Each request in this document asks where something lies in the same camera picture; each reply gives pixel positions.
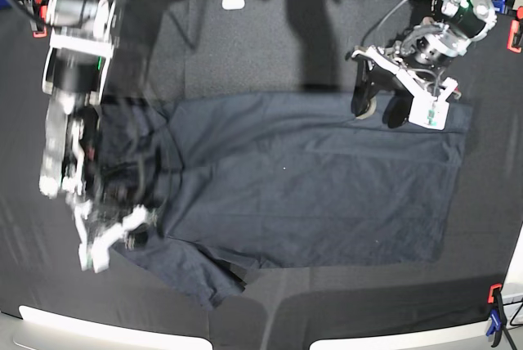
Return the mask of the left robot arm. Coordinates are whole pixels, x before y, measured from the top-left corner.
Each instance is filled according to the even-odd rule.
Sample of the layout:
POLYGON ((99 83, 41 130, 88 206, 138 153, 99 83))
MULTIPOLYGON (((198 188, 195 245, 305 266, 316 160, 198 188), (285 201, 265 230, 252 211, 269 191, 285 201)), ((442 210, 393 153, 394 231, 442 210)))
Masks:
POLYGON ((366 119, 377 109, 380 91, 394 96, 383 115, 389 128, 409 122, 441 131, 458 82, 445 76, 453 59, 465 56, 472 43, 485 38, 497 21, 491 0, 431 0, 431 13, 405 34, 378 46, 361 44, 351 59, 358 78, 351 111, 366 119))

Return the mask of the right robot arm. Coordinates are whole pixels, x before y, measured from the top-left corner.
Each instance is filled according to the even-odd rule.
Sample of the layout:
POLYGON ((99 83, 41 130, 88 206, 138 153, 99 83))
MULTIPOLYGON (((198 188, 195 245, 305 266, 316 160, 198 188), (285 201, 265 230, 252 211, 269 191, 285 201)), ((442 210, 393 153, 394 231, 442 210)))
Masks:
POLYGON ((50 30, 42 91, 49 95, 39 190, 65 197, 80 239, 83 270, 101 272, 119 242, 132 248, 134 235, 156 219, 142 203, 145 161, 104 168, 97 158, 103 91, 117 46, 122 0, 49 0, 50 30))

